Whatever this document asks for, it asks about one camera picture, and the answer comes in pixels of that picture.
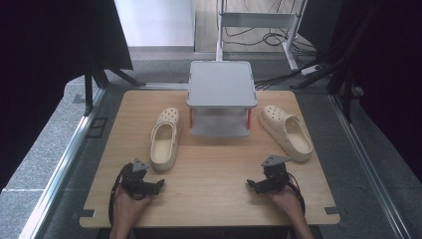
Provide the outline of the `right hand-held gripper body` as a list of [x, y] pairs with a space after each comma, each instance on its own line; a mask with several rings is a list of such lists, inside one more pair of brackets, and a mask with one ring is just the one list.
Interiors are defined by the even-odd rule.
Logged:
[[287, 173], [286, 162], [290, 159], [285, 156], [270, 155], [262, 163], [266, 179], [263, 180], [262, 191], [280, 191], [289, 182], [290, 177]]

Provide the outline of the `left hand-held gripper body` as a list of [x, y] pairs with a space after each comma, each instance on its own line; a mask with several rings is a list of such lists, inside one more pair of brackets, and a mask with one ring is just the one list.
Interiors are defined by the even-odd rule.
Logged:
[[153, 194], [153, 184], [143, 180], [147, 169], [148, 165], [138, 158], [122, 169], [121, 187], [135, 200]]

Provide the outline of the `person's left hand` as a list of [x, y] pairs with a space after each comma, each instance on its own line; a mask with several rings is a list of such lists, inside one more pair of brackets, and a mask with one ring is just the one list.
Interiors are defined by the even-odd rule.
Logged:
[[136, 220], [140, 217], [150, 201], [150, 196], [141, 196], [139, 199], [134, 199], [119, 186], [115, 191], [114, 196], [113, 218]]

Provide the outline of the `cream clog shoe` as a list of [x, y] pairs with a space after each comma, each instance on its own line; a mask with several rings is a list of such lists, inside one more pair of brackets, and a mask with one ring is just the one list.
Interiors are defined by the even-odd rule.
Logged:
[[314, 145], [296, 116], [277, 106], [265, 106], [259, 115], [259, 123], [291, 160], [305, 162], [311, 158]]
[[165, 171], [174, 165], [181, 126], [178, 109], [168, 108], [159, 114], [150, 138], [150, 160], [155, 170]]

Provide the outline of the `grey two-tier shoe rack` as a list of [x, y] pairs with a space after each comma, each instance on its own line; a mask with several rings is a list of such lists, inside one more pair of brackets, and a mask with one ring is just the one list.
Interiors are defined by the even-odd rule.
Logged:
[[191, 63], [188, 95], [190, 133], [246, 137], [258, 104], [251, 65], [242, 61]]

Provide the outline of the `black metal stand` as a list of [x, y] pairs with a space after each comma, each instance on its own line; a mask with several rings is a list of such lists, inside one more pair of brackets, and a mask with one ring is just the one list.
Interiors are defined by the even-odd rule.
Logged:
[[330, 95], [337, 94], [340, 89], [343, 89], [342, 97], [342, 113], [348, 122], [351, 122], [350, 117], [350, 103], [352, 99], [352, 79], [350, 75], [349, 63], [353, 53], [346, 51], [338, 61], [329, 67], [319, 70], [314, 76], [310, 77], [302, 83], [292, 86], [292, 89], [304, 89], [311, 84], [321, 80], [328, 75], [332, 75], [329, 80], [326, 90]]
[[106, 89], [109, 85], [108, 77], [106, 76], [106, 70], [110, 70], [115, 75], [119, 76], [124, 81], [130, 83], [133, 86], [145, 86], [145, 82], [136, 80], [132, 76], [128, 75], [121, 69], [112, 67], [104, 61], [96, 60], [92, 55], [87, 56], [87, 68], [84, 74], [85, 79], [85, 113], [87, 117], [94, 110], [94, 95], [93, 95], [93, 83], [96, 83], [100, 89]]

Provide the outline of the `white power strip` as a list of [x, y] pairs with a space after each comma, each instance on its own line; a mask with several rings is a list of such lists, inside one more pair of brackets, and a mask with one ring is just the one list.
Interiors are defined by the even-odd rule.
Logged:
[[302, 73], [303, 76], [307, 76], [307, 75], [316, 73], [319, 70], [321, 70], [320, 65], [313, 65], [313, 66], [302, 69], [301, 73]]

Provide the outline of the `black curtain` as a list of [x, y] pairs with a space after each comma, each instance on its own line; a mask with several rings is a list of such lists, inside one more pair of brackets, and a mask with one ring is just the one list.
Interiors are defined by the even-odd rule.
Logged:
[[299, 34], [333, 64], [370, 11], [346, 69], [363, 89], [360, 105], [422, 182], [422, 0], [308, 0]]
[[0, 0], [0, 190], [92, 63], [132, 68], [114, 0]]

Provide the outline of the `white metal stand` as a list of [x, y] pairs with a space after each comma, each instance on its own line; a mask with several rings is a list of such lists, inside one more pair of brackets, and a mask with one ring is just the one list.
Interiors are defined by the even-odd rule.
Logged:
[[307, 0], [302, 0], [295, 13], [227, 12], [225, 10], [225, 0], [217, 0], [217, 3], [219, 4], [217, 11], [217, 61], [223, 60], [223, 30], [225, 27], [280, 28], [288, 30], [288, 39], [282, 44], [282, 46], [290, 68], [294, 72], [299, 69], [292, 53], [292, 46], [302, 20]]

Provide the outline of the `aluminium rail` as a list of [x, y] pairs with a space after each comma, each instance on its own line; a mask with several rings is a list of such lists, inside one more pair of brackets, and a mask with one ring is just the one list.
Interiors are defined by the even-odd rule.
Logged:
[[25, 189], [25, 192], [40, 192], [40, 197], [29, 215], [18, 239], [36, 239], [39, 234], [77, 156], [79, 148], [83, 144], [84, 138], [87, 136], [90, 124], [94, 121], [95, 114], [98, 111], [98, 107], [100, 106], [105, 93], [106, 91], [102, 89], [97, 89], [95, 92], [88, 91], [88, 94], [91, 94], [91, 100], [94, 105], [88, 113], [83, 112], [83, 115], [79, 118], [72, 136], [66, 144], [66, 148], [63, 150], [60, 159], [57, 161], [57, 164], [49, 177], [49, 181], [44, 188]]
[[387, 187], [378, 172], [376, 171], [371, 158], [367, 154], [359, 136], [357, 135], [353, 125], [349, 122], [342, 112], [340, 100], [336, 96], [329, 95], [328, 100], [332, 104], [338, 120], [351, 144], [351, 147], [362, 167], [362, 170], [368, 179], [368, 182], [374, 191], [377, 201], [385, 214], [385, 217], [395, 235], [396, 239], [413, 239], [402, 216], [393, 202]]

